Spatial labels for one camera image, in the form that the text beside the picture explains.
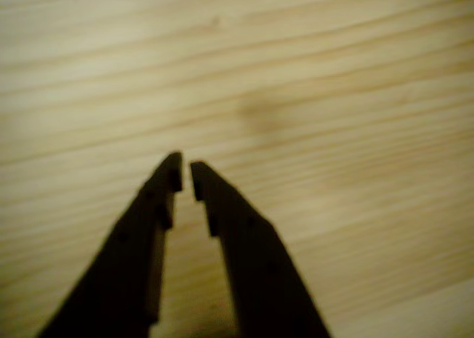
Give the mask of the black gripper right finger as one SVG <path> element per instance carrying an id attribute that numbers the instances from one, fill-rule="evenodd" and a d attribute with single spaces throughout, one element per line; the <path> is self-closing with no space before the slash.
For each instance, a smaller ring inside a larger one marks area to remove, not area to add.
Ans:
<path id="1" fill-rule="evenodd" d="M 190 165 L 195 198 L 224 257 L 242 337 L 329 337 L 272 224 L 205 162 Z"/>

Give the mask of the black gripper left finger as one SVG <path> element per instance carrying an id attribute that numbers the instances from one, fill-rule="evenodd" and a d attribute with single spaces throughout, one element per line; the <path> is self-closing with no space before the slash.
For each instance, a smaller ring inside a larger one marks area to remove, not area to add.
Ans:
<path id="1" fill-rule="evenodd" d="M 182 189 L 182 155 L 170 153 L 113 226 L 40 337 L 148 337 L 159 320 L 167 231 Z"/>

